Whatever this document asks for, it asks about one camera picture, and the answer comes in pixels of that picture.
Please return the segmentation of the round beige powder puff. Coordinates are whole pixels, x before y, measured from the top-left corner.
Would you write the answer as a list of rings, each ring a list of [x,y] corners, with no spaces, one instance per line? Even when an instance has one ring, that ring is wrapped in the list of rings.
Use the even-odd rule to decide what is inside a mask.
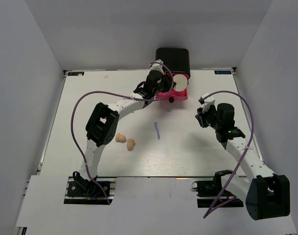
[[[175,82],[173,89],[177,92],[184,91],[188,86],[188,79],[183,74],[176,74],[173,80]]]

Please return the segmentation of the black drawer organizer cabinet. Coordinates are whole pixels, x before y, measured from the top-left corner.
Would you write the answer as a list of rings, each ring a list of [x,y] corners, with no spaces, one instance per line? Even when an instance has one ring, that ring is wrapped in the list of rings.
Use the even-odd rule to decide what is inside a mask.
[[[186,48],[160,47],[155,59],[162,60],[171,72],[190,75],[190,57]]]

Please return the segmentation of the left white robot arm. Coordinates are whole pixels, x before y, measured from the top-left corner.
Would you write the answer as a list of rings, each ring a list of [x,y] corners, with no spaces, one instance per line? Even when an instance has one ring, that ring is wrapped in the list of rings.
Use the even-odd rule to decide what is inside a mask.
[[[118,95],[122,99],[106,105],[98,103],[87,124],[87,147],[80,150],[83,163],[74,172],[79,178],[79,190],[84,195],[91,195],[95,191],[95,180],[102,152],[107,144],[115,137],[118,122],[127,115],[144,109],[155,101],[158,93],[169,93],[175,85],[173,73],[162,70],[151,70],[146,80],[140,82],[130,96]]]

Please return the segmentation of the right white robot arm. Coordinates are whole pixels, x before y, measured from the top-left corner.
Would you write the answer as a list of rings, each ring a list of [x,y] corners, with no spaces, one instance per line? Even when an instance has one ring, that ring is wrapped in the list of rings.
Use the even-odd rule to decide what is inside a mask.
[[[232,170],[217,171],[212,189],[219,195],[231,193],[242,201],[253,220],[284,217],[290,214],[290,182],[277,175],[248,147],[245,134],[235,126],[234,107],[228,103],[207,104],[195,116],[200,126],[215,130],[223,148],[240,164],[246,180]]]

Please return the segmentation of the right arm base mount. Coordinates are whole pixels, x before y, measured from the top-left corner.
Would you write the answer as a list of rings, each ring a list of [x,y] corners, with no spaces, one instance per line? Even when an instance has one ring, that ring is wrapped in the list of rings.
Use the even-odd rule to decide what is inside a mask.
[[[211,203],[214,201],[222,186],[221,176],[230,175],[231,170],[222,170],[214,174],[211,180],[198,180],[191,184],[192,190],[197,192],[197,206],[198,208],[209,208]],[[214,207],[234,198],[235,196],[229,192],[224,191],[219,200],[216,202]],[[228,204],[222,206],[223,208],[242,208],[244,207],[243,202],[240,199],[234,199]]]

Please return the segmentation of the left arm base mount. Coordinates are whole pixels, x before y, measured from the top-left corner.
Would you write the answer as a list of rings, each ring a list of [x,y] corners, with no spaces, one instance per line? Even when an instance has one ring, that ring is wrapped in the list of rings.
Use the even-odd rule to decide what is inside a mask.
[[[74,172],[68,178],[64,204],[109,205],[114,199],[116,178],[95,177],[94,180],[99,186]]]

